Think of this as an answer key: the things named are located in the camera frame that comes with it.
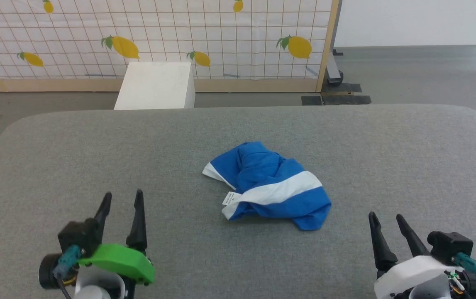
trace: gray fabric surface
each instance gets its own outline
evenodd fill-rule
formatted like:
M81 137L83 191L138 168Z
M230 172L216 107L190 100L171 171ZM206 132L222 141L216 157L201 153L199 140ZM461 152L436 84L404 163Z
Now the gray fabric surface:
M323 228L221 214L229 188L201 171L241 142L294 157L325 186ZM145 193L156 283L137 298L373 298L367 214L399 259L402 213L420 237L458 231L475 242L476 112L439 105L85 111L37 115L0 138L0 299L42 290L42 257L69 220L93 216L106 191L104 242L124 244Z

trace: gray floor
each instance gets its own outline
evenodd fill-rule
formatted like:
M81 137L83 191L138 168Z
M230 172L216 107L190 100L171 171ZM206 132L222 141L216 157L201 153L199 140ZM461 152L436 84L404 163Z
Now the gray floor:
M449 104L476 110L476 47L339 49L345 82L373 104ZM198 93L196 107L299 106L313 93ZM0 134L21 118L66 110L112 109L117 93L0 93Z

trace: lemon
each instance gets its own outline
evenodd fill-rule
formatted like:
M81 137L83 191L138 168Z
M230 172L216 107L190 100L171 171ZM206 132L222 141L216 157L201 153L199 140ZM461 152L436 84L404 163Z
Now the lemon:
M280 38L278 42L276 42L276 47L278 47L278 44L280 44L284 50L288 47L289 53L295 58L310 59L312 45L300 36L288 35Z
M27 52L20 52L17 54L18 58L29 62L32 66L42 66L44 67L44 63L42 62L42 59L38 57L35 54L32 53L27 53Z
M112 47L114 47L114 50L116 50L116 52L118 52L118 54L123 57L140 59L137 45L135 45L132 41L126 38L123 38L121 36L109 35L109 37L104 37L101 39L102 47L103 44L105 44L105 46L107 46L107 48L109 49L112 49Z
M54 12L54 5L50 2L50 0L42 0L44 2L44 11L47 13Z
M186 54L186 57L190 56L190 59L195 59L200 66L210 66L210 57L203 52L192 51Z
M236 0L234 2L234 12L240 12L243 9L243 1L242 0Z

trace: lemon patterned curtain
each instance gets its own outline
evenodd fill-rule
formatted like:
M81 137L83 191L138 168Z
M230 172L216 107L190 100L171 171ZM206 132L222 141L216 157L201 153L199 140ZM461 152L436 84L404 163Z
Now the lemon patterned curtain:
M122 78L192 61L198 79L316 79L331 0L0 0L0 79Z

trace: white care label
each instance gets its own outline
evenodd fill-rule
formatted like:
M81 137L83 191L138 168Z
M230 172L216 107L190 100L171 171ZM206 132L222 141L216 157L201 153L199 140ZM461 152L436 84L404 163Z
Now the white care label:
M225 200L223 201L223 205L228 206L228 205L232 204L234 201L239 199L240 196L241 196L240 193L236 193L236 192L232 192L232 191L229 192L227 194L227 196L225 197Z

